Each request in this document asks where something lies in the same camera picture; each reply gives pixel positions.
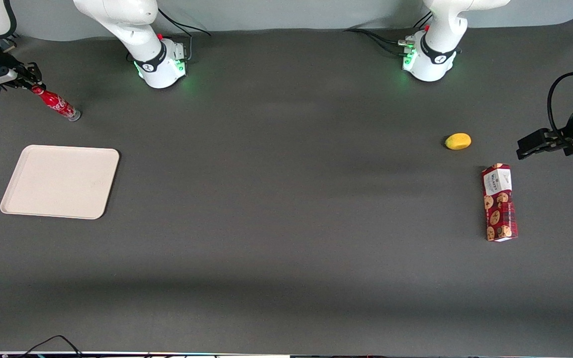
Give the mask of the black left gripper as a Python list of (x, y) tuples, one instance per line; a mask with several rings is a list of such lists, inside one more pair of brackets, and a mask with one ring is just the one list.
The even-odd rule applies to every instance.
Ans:
[(564, 127), (558, 128), (554, 116), (550, 116), (552, 131), (541, 128), (517, 141), (518, 160), (523, 160), (533, 154), (563, 150), (565, 156), (573, 155), (573, 113)]

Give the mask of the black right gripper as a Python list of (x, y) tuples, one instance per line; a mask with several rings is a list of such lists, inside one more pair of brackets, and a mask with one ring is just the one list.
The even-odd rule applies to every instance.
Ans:
[(2, 47), (0, 47), (0, 69), (2, 68), (7, 69), (7, 73), (3, 77), (0, 77), (2, 81), (0, 86), (27, 90), (45, 88), (42, 82), (42, 73), (37, 63), (21, 63), (16, 57), (4, 52)]

